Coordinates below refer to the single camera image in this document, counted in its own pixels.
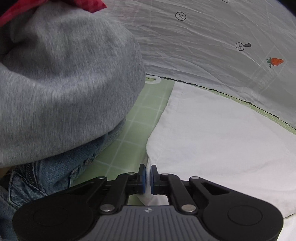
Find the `white trousers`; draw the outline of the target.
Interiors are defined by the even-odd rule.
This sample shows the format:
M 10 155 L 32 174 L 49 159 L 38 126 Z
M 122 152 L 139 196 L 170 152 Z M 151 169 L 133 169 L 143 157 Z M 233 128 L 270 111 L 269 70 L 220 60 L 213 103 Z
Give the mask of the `white trousers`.
M 147 141 L 148 165 L 267 201 L 295 240 L 295 135 L 247 106 L 177 82 Z

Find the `blue denim jeans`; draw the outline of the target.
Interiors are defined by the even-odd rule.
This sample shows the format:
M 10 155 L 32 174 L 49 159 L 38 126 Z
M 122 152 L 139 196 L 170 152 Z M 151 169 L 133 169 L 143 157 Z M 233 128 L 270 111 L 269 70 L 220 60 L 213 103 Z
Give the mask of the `blue denim jeans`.
M 16 240 L 15 212 L 24 204 L 65 190 L 121 134 L 122 120 L 109 133 L 82 146 L 36 162 L 9 168 L 1 178 L 1 240 Z

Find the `green grid cutting mat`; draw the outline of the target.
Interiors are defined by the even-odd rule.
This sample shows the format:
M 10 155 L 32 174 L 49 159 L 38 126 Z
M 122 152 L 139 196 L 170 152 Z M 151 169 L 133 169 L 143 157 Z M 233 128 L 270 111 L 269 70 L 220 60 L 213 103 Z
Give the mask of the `green grid cutting mat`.
M 114 179 L 118 174 L 136 171 L 141 163 L 150 166 L 148 165 L 147 141 L 168 104 L 175 83 L 177 82 L 161 78 L 149 77 L 147 79 L 142 93 L 126 118 L 122 133 L 95 159 L 94 164 L 86 170 L 79 182 L 100 175 Z M 253 109 L 295 135 L 294 128 L 262 109 L 223 93 L 208 91 Z

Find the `grey sweatshirt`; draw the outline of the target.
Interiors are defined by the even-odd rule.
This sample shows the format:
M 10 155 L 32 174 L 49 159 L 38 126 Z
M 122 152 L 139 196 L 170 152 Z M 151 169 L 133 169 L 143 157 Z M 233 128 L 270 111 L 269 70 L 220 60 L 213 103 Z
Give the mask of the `grey sweatshirt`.
M 145 84 L 121 23 L 47 2 L 1 27 L 1 167 L 55 156 L 113 130 Z

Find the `white carrot-print sheet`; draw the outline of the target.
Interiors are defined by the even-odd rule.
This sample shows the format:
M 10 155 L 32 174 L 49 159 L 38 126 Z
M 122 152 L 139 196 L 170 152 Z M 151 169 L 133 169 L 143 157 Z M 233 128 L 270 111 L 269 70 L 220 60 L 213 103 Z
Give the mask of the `white carrot-print sheet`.
M 295 126 L 295 14 L 279 1 L 107 1 L 149 75 L 217 90 Z

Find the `red fabric basket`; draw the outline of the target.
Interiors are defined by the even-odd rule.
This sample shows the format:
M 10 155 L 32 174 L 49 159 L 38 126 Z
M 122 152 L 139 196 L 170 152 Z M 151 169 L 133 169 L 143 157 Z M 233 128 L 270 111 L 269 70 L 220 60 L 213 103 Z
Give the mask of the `red fabric basket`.
M 48 0 L 15 0 L 1 1 L 1 27 L 6 23 L 23 14 L 24 12 L 47 3 Z M 78 7 L 90 13 L 95 13 L 107 8 L 101 0 L 69 0 L 69 1 L 52 1 L 62 2 L 70 6 Z

